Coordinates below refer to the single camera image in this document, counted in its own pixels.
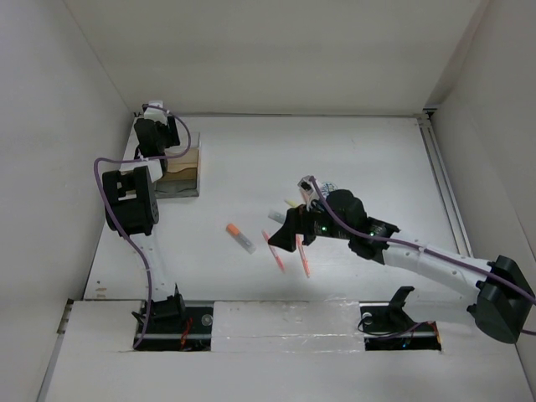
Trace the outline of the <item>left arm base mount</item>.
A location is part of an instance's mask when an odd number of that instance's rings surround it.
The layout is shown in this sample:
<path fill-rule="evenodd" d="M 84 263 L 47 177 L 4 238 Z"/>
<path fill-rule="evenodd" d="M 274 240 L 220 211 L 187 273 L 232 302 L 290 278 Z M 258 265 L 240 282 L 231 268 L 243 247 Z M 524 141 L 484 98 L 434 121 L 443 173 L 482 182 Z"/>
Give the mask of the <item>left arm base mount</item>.
<path fill-rule="evenodd" d="M 137 329 L 133 347 L 138 352 L 208 352 L 211 350 L 214 304 L 189 301 L 180 311 L 170 301 L 153 303 L 151 320 L 142 336 L 147 304 L 133 312 Z"/>

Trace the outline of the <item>blue slime jar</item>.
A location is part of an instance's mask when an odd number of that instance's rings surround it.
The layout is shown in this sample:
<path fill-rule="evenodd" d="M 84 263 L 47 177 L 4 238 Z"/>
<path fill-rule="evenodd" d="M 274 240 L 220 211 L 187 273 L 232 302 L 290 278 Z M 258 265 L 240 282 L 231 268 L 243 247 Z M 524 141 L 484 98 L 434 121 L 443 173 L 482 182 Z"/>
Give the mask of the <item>blue slime jar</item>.
<path fill-rule="evenodd" d="M 319 184 L 319 189 L 324 198 L 334 191 L 338 190 L 338 186 L 332 182 L 322 182 Z"/>

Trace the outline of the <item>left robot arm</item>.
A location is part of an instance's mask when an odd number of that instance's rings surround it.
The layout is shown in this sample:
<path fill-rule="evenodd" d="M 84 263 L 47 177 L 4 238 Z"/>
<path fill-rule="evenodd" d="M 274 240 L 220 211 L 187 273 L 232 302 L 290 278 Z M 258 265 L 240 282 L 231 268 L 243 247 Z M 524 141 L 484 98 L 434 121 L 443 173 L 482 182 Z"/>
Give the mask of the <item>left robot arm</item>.
<path fill-rule="evenodd" d="M 97 173 L 105 201 L 106 222 L 134 248 L 148 274 L 147 303 L 133 316 L 142 325 L 160 324 L 177 332 L 186 324 L 186 311 L 177 285 L 168 279 L 157 239 L 153 233 L 159 221 L 155 184 L 168 170 L 165 150 L 180 144 L 176 120 L 147 109 L 134 123 L 138 146 L 136 159 L 126 172 Z"/>

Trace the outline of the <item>orange cap grey highlighter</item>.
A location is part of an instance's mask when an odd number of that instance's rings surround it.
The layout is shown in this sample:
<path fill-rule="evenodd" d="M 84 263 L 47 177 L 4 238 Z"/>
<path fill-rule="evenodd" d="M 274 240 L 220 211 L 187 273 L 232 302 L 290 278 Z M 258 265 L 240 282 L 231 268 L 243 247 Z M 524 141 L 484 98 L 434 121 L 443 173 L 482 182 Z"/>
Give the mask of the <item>orange cap grey highlighter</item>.
<path fill-rule="evenodd" d="M 234 224 L 227 224 L 225 229 L 227 233 L 249 254 L 252 255 L 255 252 L 255 245 Z"/>

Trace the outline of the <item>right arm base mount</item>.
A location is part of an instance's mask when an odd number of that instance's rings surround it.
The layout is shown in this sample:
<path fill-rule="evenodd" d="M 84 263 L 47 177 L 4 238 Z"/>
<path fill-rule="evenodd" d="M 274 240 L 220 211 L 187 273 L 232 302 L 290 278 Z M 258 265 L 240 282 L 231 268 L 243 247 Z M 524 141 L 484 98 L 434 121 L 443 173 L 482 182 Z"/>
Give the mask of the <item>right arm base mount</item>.
<path fill-rule="evenodd" d="M 406 299 L 415 290 L 402 286 L 388 301 L 359 303 L 357 330 L 368 352 L 442 350 L 435 322 L 416 322 L 404 311 Z"/>

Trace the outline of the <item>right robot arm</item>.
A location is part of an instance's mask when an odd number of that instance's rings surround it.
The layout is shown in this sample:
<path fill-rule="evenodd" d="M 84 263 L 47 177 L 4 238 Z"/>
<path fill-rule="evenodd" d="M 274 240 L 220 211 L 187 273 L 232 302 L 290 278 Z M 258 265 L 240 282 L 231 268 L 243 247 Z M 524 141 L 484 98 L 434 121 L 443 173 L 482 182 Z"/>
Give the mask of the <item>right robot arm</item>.
<path fill-rule="evenodd" d="M 363 307 L 359 331 L 388 342 L 444 321 L 475 325 L 508 344 L 530 333 L 525 323 L 535 306 L 535 293 L 514 260 L 503 255 L 475 259 L 428 245 L 368 215 L 362 201 L 347 189 L 328 195 L 309 189 L 306 195 L 304 204 L 287 210 L 284 223 L 267 241 L 270 247 L 293 252 L 318 237 L 345 240 L 363 260 L 410 271 L 453 291 L 427 295 L 413 285 L 401 286 L 388 301 Z"/>

